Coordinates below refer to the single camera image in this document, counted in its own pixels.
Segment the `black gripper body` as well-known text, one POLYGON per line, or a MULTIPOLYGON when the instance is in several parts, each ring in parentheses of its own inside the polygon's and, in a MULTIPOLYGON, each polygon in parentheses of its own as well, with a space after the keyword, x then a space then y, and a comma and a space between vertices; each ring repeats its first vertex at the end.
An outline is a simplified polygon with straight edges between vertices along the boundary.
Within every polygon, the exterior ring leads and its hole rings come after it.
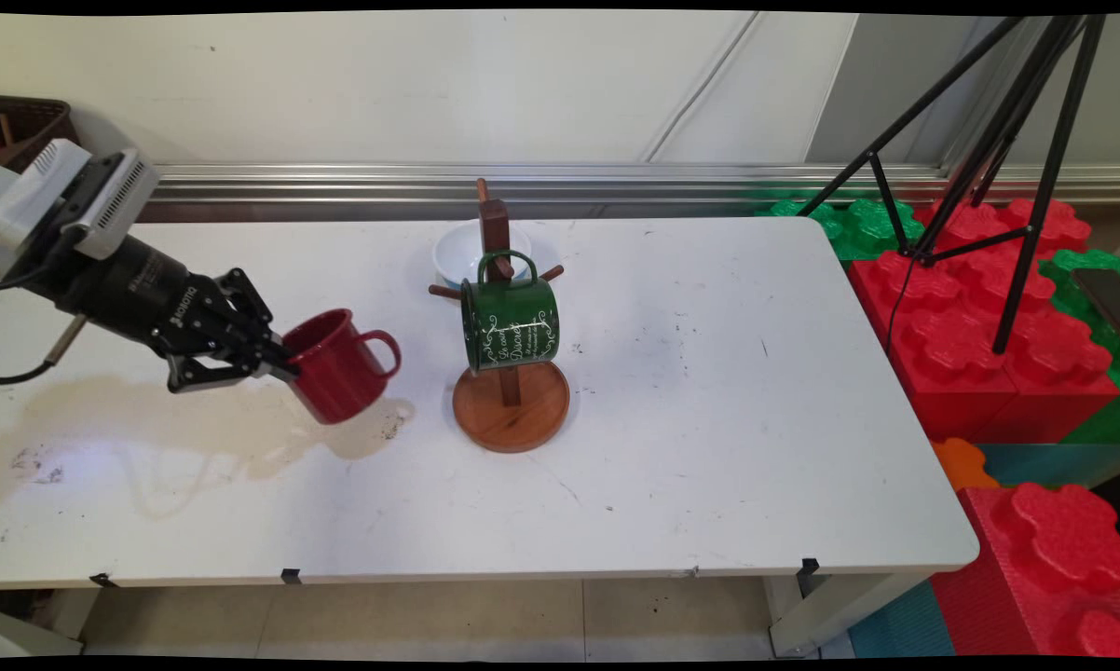
POLYGON ((218 277, 193 273, 130 235, 103 260, 63 254, 27 289, 158 355, 212 355, 244 348, 241 277, 237 267, 218 277))

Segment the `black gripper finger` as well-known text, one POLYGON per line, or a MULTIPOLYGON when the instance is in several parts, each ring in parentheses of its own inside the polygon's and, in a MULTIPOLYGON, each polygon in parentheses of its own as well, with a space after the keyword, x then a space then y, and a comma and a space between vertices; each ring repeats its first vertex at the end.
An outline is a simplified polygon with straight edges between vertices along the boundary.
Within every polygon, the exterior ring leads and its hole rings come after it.
POLYGON ((235 350, 273 366, 291 366, 291 350, 271 330, 273 313, 256 292, 244 270, 233 267, 216 280, 220 293, 227 302, 225 320, 237 341, 235 350))
POLYGON ((168 355, 167 363, 170 369, 167 386, 171 392, 235 386, 246 378, 278 378, 284 383, 297 379, 296 364, 267 358, 261 352, 214 360, 214 365, 207 365, 194 355, 168 355))

